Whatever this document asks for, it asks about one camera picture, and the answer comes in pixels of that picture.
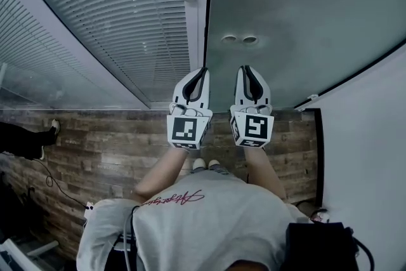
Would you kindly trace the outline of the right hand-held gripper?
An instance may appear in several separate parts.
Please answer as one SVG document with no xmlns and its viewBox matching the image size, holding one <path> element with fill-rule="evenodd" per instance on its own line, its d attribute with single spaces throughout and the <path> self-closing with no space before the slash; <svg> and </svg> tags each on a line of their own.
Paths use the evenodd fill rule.
<svg viewBox="0 0 406 271">
<path fill-rule="evenodd" d="M 274 117 L 270 88 L 263 76 L 250 65 L 240 66 L 235 83 L 235 105 L 230 107 L 230 126 L 236 146 L 263 148 L 271 140 Z"/>
</svg>

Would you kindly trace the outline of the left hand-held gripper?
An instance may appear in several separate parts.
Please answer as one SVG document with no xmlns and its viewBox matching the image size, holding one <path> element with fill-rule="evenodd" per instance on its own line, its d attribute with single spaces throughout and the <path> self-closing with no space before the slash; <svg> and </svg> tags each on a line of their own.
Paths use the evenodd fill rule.
<svg viewBox="0 0 406 271">
<path fill-rule="evenodd" d="M 175 86 L 170 114 L 167 115 L 167 141 L 177 149 L 199 150 L 210 128 L 212 111 L 193 108 L 209 106 L 210 73 L 198 68 L 183 77 Z"/>
</svg>

